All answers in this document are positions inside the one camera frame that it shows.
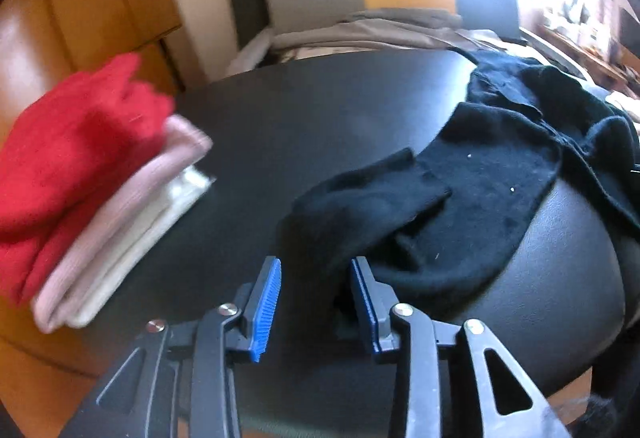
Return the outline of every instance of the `pink cloth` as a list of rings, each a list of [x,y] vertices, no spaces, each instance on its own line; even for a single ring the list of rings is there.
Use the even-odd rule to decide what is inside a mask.
[[[164,125],[166,141],[162,152],[142,166],[96,212],[49,275],[31,309],[38,328],[51,333],[64,324],[59,313],[67,303],[66,293],[95,256],[114,236],[143,210],[146,204],[187,166],[200,160],[211,148],[210,138],[178,114]]]

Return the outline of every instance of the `red cloth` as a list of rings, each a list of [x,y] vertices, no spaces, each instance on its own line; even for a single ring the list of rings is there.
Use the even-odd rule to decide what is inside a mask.
[[[100,206],[164,144],[171,97],[125,54],[30,105],[0,149],[0,293],[30,300]]]

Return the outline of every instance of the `black table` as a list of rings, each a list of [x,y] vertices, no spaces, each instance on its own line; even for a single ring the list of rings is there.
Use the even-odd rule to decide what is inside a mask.
[[[115,356],[152,318],[195,319],[229,301],[255,278],[297,196],[403,147],[422,150],[464,100],[473,69],[450,51],[357,52],[269,66],[180,97],[178,111],[214,141],[198,167],[217,181],[83,339]],[[596,212],[566,183],[556,184],[504,274],[453,320],[471,316],[545,392],[616,337],[624,293],[615,253]],[[281,434],[385,433],[392,367],[370,365],[349,345],[275,347],[265,364],[238,371],[246,424]],[[283,374],[292,370],[296,378]]]

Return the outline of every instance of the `silver bolt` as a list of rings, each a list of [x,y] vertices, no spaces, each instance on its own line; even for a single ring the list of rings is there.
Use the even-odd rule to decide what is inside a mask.
[[[236,315],[238,313],[238,307],[233,303],[224,303],[218,306],[218,313],[226,317]]]
[[[465,326],[473,335],[480,335],[484,332],[484,325],[478,319],[469,319]]]
[[[146,324],[146,331],[149,333],[160,333],[166,328],[166,321],[162,319],[153,319]]]
[[[401,315],[402,317],[408,317],[414,313],[414,307],[407,303],[398,303],[393,310],[396,315]]]

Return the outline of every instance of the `black garment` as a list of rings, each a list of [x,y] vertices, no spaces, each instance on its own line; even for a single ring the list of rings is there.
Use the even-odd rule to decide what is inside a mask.
[[[280,227],[284,276],[290,261],[326,300],[364,255],[402,301],[442,313],[507,265],[558,173],[640,238],[631,121],[551,66],[465,55],[478,64],[467,101],[415,159],[404,150],[297,199]]]

